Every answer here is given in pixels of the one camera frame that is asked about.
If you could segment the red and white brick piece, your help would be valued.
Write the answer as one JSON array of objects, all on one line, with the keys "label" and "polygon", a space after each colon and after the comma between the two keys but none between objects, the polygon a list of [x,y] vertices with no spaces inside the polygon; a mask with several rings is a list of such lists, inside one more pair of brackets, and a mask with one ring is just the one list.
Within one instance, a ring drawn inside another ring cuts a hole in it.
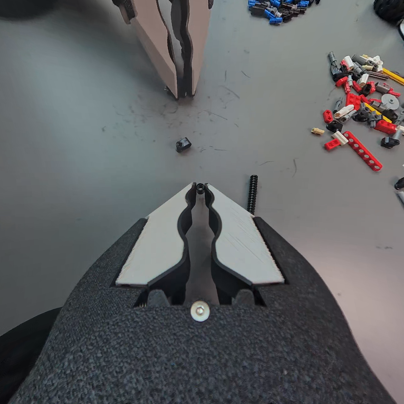
[{"label": "red and white brick piece", "polygon": [[349,142],[349,140],[339,130],[332,133],[332,137],[332,140],[324,144],[325,150],[329,152],[339,146],[344,146]]}]

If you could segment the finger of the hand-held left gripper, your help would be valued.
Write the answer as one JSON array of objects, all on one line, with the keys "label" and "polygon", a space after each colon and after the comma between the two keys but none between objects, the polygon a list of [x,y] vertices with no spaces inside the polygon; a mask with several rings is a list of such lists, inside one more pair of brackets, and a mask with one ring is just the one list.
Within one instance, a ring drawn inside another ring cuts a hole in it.
[{"label": "finger of the hand-held left gripper", "polygon": [[133,24],[166,91],[184,97],[184,41],[180,32],[181,1],[124,2],[124,20]]},{"label": "finger of the hand-held left gripper", "polygon": [[181,46],[183,75],[177,77],[179,97],[193,97],[204,61],[211,14],[210,0],[171,1],[171,22]]}]

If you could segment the red beam with holes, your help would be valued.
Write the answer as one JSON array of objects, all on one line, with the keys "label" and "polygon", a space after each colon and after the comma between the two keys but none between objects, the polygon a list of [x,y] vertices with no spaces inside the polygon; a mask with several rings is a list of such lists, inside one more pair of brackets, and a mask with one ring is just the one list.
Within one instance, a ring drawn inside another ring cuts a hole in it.
[{"label": "red beam with holes", "polygon": [[383,168],[381,162],[379,162],[373,154],[354,136],[350,131],[343,133],[343,136],[347,139],[347,144],[355,151],[355,153],[373,170],[380,171]]}]

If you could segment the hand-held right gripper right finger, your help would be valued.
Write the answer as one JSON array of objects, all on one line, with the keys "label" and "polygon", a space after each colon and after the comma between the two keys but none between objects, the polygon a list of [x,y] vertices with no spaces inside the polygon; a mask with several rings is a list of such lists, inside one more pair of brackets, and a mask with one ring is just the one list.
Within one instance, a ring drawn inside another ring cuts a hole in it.
[{"label": "hand-held right gripper right finger", "polygon": [[265,306],[261,286],[285,284],[285,278],[255,224],[255,216],[213,185],[205,184],[209,210],[211,276],[219,304],[229,306],[240,292],[248,304]]}]

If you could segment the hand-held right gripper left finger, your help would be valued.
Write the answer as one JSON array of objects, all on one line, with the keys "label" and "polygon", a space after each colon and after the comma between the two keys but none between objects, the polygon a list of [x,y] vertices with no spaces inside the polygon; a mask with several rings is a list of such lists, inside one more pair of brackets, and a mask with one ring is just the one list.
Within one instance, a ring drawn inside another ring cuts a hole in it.
[{"label": "hand-held right gripper left finger", "polygon": [[188,184],[146,218],[115,280],[116,287],[138,287],[147,295],[162,290],[183,305],[190,275],[187,232],[193,224],[196,183]]}]

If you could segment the pile of mixed toy bricks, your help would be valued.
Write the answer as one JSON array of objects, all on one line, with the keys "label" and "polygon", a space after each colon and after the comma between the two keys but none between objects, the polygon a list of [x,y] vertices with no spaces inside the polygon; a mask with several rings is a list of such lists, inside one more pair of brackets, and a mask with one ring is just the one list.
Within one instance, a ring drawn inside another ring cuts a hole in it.
[{"label": "pile of mixed toy bricks", "polygon": [[403,76],[386,69],[380,55],[356,53],[338,61],[330,52],[328,60],[335,87],[344,91],[345,98],[322,116],[327,130],[337,134],[339,144],[343,144],[344,125],[351,120],[384,134],[380,141],[383,148],[393,149],[403,143],[402,94],[389,82],[403,86]]}]

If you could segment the pile of blue black pins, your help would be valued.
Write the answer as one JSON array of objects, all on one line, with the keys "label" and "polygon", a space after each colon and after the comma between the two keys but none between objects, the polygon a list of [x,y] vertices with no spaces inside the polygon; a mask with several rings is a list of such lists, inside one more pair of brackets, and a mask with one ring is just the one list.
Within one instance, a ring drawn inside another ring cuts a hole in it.
[{"label": "pile of blue black pins", "polygon": [[269,21],[269,25],[279,26],[304,15],[313,4],[319,5],[320,2],[320,0],[249,0],[247,6],[252,16],[265,18]]}]

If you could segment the dark cloth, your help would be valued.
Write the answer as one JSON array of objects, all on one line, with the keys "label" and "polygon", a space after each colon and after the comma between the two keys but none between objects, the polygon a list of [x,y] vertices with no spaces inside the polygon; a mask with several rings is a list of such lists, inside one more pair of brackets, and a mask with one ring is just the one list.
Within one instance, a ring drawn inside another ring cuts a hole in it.
[{"label": "dark cloth", "polygon": [[38,359],[60,312],[35,316],[0,337],[0,402],[9,402]]}]

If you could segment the grey desk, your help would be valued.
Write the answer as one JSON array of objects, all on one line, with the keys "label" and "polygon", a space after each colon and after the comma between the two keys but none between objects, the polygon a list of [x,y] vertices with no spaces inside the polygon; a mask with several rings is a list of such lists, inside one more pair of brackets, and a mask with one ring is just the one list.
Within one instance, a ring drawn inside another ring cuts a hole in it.
[{"label": "grey desk", "polygon": [[[330,51],[380,55],[403,41],[372,1],[321,1],[272,27],[246,1],[215,1],[193,99],[164,91],[109,1],[63,1],[1,20],[1,334],[60,307],[139,218],[194,181],[256,213],[315,267],[373,371],[403,403],[403,144],[349,121],[383,164],[327,153],[322,111],[344,95]],[[192,146],[177,153],[187,137]]]}]

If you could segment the black coiled spring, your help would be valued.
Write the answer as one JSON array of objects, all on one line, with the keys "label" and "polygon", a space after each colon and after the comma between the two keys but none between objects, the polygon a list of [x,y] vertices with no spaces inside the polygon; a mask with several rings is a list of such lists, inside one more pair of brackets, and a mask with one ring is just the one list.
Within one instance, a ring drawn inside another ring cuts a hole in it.
[{"label": "black coiled spring", "polygon": [[251,215],[255,215],[257,189],[258,189],[258,176],[256,174],[253,174],[250,176],[249,193],[247,198],[247,211]]}]

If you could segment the black toy tyre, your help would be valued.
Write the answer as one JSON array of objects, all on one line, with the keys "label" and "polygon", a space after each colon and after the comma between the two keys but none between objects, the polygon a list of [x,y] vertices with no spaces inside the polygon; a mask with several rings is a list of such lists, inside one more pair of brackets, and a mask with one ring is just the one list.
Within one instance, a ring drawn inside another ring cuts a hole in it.
[{"label": "black toy tyre", "polygon": [[375,0],[373,10],[377,16],[389,23],[400,23],[404,18],[403,0]]}]

